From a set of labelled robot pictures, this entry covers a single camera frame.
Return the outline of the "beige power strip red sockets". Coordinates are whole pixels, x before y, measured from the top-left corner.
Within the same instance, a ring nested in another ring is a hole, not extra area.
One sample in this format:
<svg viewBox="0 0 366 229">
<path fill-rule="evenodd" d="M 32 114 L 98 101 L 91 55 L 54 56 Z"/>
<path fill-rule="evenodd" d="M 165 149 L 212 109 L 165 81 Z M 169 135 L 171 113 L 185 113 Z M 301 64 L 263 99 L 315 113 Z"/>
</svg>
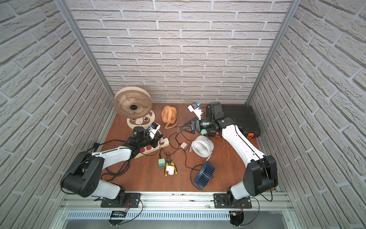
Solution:
<svg viewBox="0 0 366 229">
<path fill-rule="evenodd" d="M 170 143 L 169 143 L 168 138 L 164 138 L 163 142 L 159 141 L 157 147 L 155 147 L 155 148 L 153 148 L 152 146 L 147 146 L 145 148 L 142 148 L 140 153 L 135 157 L 135 159 L 142 157 L 142 156 L 150 156 L 151 153 L 161 150 L 164 147 L 167 147 L 169 145 L 170 145 Z"/>
</svg>

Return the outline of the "green plug adapter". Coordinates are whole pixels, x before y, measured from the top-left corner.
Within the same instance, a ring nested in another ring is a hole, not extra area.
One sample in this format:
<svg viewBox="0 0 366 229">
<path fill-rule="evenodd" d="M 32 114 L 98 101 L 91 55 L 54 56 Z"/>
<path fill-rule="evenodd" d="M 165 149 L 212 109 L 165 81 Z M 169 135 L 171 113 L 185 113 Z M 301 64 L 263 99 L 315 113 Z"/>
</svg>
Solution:
<svg viewBox="0 0 366 229">
<path fill-rule="evenodd" d="M 158 167 L 159 168 L 164 168 L 166 166 L 166 161 L 164 158 L 160 158 L 158 159 Z"/>
</svg>

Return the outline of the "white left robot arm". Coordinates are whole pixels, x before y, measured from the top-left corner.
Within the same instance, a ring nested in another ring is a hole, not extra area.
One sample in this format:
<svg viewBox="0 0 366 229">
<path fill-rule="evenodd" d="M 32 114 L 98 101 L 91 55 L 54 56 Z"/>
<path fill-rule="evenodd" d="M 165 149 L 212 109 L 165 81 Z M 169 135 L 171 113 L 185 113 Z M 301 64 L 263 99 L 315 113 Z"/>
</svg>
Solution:
<svg viewBox="0 0 366 229">
<path fill-rule="evenodd" d="M 102 180 L 102 171 L 116 163 L 128 162 L 144 147 L 158 147 L 161 140 L 163 135 L 157 128 L 147 130 L 135 127 L 132 136 L 117 148 L 94 153 L 83 151 L 77 155 L 61 179 L 61 189 L 84 198 L 94 196 L 116 199 L 121 193 L 121 187 Z"/>
</svg>

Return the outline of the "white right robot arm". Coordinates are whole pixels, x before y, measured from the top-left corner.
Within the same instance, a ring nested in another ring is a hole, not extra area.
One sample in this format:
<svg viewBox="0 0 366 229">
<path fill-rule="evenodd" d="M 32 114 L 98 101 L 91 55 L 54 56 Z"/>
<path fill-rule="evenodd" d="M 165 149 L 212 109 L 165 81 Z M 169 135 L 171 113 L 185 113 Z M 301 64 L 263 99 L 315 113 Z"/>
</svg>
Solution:
<svg viewBox="0 0 366 229">
<path fill-rule="evenodd" d="M 194 134 L 205 129 L 209 134 L 218 133 L 223 137 L 243 160 L 246 170 L 243 180 L 228 190 L 231 201 L 240 200 L 249 196 L 257 196 L 271 190 L 278 185 L 277 162 L 273 156 L 266 156 L 253 146 L 244 136 L 235 123 L 233 117 L 225 115 L 221 103 L 213 102 L 206 107 L 206 118 L 200 103 L 188 106 L 196 118 L 186 122 L 180 130 Z"/>
</svg>

